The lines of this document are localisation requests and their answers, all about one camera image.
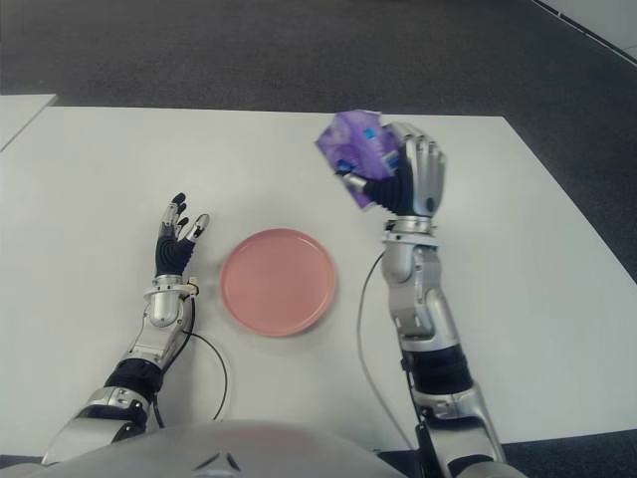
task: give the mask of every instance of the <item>black fingertip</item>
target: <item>black fingertip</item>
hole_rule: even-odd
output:
[[[175,197],[172,198],[172,202],[174,202],[175,204],[181,204],[185,200],[186,200],[186,195],[183,192],[180,192],[179,194],[177,194]]]

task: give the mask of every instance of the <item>wire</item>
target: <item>wire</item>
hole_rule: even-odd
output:
[[[203,338],[200,335],[195,334],[194,332],[192,332],[194,327],[195,327],[195,318],[196,318],[195,300],[194,300],[194,298],[191,299],[191,306],[192,306],[192,320],[190,321],[190,327],[188,327],[187,331],[181,331],[186,336],[186,338],[181,343],[181,346],[179,347],[179,350],[175,353],[174,356],[172,356],[172,358],[164,366],[163,371],[162,371],[162,375],[165,375],[170,370],[170,368],[172,367],[174,362],[177,360],[177,358],[181,355],[183,350],[186,348],[186,345],[188,344],[188,341],[190,340],[191,337],[195,337],[195,338],[199,339],[200,341],[204,342],[215,353],[215,355],[219,359],[221,367],[223,368],[223,396],[221,397],[221,403],[219,404],[219,407],[217,408],[217,411],[215,412],[214,416],[212,417],[213,420],[216,420],[219,417],[219,415],[221,414],[221,412],[223,411],[223,407],[226,404],[226,398],[228,396],[228,385],[229,385],[228,368],[226,367],[226,363],[223,360],[223,357],[221,356],[221,354],[219,353],[217,348],[215,346],[213,346],[205,338]],[[161,417],[161,413],[159,412],[159,405],[157,403],[157,394],[155,394],[155,396],[152,399],[152,411],[153,411],[153,413],[155,415],[155,421],[157,422],[157,426],[159,428],[165,428],[165,424],[164,424],[163,418]]]
[[[409,441],[409,438],[407,438],[407,435],[405,434],[402,427],[398,423],[398,420],[396,419],[394,414],[391,412],[389,405],[387,405],[384,398],[380,394],[380,390],[378,390],[378,387],[376,386],[376,383],[374,382],[374,379],[372,378],[371,373],[369,372],[369,368],[367,367],[367,363],[365,362],[365,357],[362,351],[362,333],[361,333],[362,307],[365,302],[365,292],[367,291],[367,285],[369,284],[369,279],[371,279],[371,275],[373,274],[374,270],[376,269],[376,266],[380,262],[380,259],[382,259],[382,254],[380,254],[376,258],[374,263],[371,265],[371,268],[369,269],[369,272],[367,273],[367,277],[365,278],[365,282],[362,285],[362,290],[360,291],[360,302],[358,303],[358,316],[356,317],[356,351],[358,353],[358,360],[360,361],[360,366],[362,367],[362,371],[365,374],[365,379],[367,380],[367,383],[369,384],[371,391],[376,396],[376,399],[380,403],[380,406],[382,406],[382,409],[385,411],[387,417],[389,418],[389,421],[391,421],[391,423],[394,425],[394,428],[396,428],[396,431],[398,432],[400,437],[403,439],[407,447],[410,450],[413,450],[413,446],[411,446],[411,441]]]
[[[213,420],[216,420],[221,414],[221,411],[223,410],[223,407],[226,404],[226,397],[228,396],[228,382],[229,382],[228,368],[226,367],[226,363],[223,360],[223,357],[221,357],[221,354],[219,353],[217,348],[213,346],[207,339],[205,339],[204,337],[201,337],[199,334],[195,334],[194,332],[184,332],[184,334],[188,336],[196,337],[200,341],[204,342],[210,349],[212,349],[212,352],[216,354],[217,358],[219,359],[219,363],[221,364],[221,368],[223,368],[223,396],[221,397],[221,403],[219,403],[219,407],[217,408],[217,411],[212,417]]]

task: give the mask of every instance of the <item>black cable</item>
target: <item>black cable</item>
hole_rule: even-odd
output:
[[[217,411],[215,412],[214,416],[212,417],[213,420],[216,420],[219,417],[219,415],[221,414],[221,412],[223,411],[223,407],[226,404],[226,397],[228,396],[228,385],[229,385],[228,368],[226,367],[226,362],[223,360],[223,357],[221,357],[221,354],[219,353],[217,348],[215,346],[213,346],[205,338],[203,338],[200,335],[195,334],[194,332],[192,332],[192,330],[195,327],[195,317],[196,317],[196,314],[195,314],[195,300],[194,300],[194,298],[192,298],[191,304],[192,304],[192,320],[190,321],[190,327],[188,328],[187,331],[181,331],[186,336],[186,338],[184,339],[183,343],[179,347],[179,350],[176,352],[176,354],[165,365],[165,367],[163,368],[163,372],[162,373],[166,374],[168,372],[170,367],[174,364],[174,362],[177,360],[179,355],[186,348],[186,345],[188,344],[188,341],[190,340],[191,337],[196,337],[200,341],[204,342],[216,354],[217,358],[219,359],[219,362],[221,363],[221,367],[223,368],[223,396],[221,397],[221,403],[219,404],[219,407],[217,408]],[[164,428],[165,424],[164,424],[163,419],[161,417],[161,413],[159,412],[159,405],[157,404],[157,394],[155,394],[155,396],[153,398],[153,401],[152,401],[152,411],[153,411],[153,413],[155,415],[155,421],[157,422],[157,426],[159,428]]]
[[[212,349],[212,352],[214,352],[217,355],[217,357],[219,358],[219,363],[221,364],[221,367],[223,368],[223,396],[221,397],[221,403],[219,403],[219,407],[217,408],[217,411],[212,417],[213,420],[216,420],[221,414],[221,411],[223,410],[223,407],[226,404],[226,397],[228,396],[228,381],[229,380],[228,380],[228,368],[226,367],[226,362],[223,360],[223,357],[221,357],[221,354],[219,353],[217,348],[213,346],[207,339],[205,339],[204,337],[201,337],[199,334],[195,334],[194,332],[184,332],[184,334],[188,336],[196,337],[200,341],[204,342],[210,349]]]

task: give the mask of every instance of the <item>robot forearm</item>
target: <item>robot forearm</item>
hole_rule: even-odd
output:
[[[153,287],[156,287],[157,279],[153,281]],[[173,283],[171,287],[196,291],[194,286],[181,284],[180,276],[172,276],[170,282]],[[143,326],[134,343],[104,386],[91,395],[56,436],[43,464],[64,461],[145,431],[150,405],[163,383],[163,367],[174,354],[179,336],[183,336],[180,334],[182,325],[190,321],[187,297],[157,291],[148,298]],[[178,301],[174,304],[178,313],[172,321],[162,327],[155,325],[151,318],[157,317],[156,313],[161,309],[158,305],[175,300]]]
[[[399,217],[386,234],[382,269],[420,422],[425,476],[451,478],[471,464],[505,457],[440,287],[429,228],[428,220]]]

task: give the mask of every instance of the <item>robot finger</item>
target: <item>robot finger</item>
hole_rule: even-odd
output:
[[[190,241],[192,243],[197,242],[197,239],[199,239],[199,236],[201,236],[203,231],[206,230],[208,224],[210,224],[210,216],[208,214],[200,215],[188,232],[186,232],[182,241]]]
[[[183,219],[179,220],[179,222],[175,226],[175,237],[179,237],[179,233],[181,232],[181,229],[183,228],[183,226],[188,224],[188,220],[189,219],[187,217],[184,217]]]
[[[180,192],[172,198],[172,201],[168,204],[163,216],[161,216],[161,225],[159,226],[160,236],[174,234],[175,225],[179,220],[179,214],[181,214],[186,208],[186,204],[184,203],[185,200],[186,195],[183,192]]]
[[[358,192],[363,192],[365,185],[369,182],[369,179],[349,171],[337,171],[336,175],[340,178],[343,184],[353,187]]]
[[[408,122],[391,122],[389,129],[398,140],[400,144],[403,144],[408,138],[419,138],[425,136],[425,133]]]

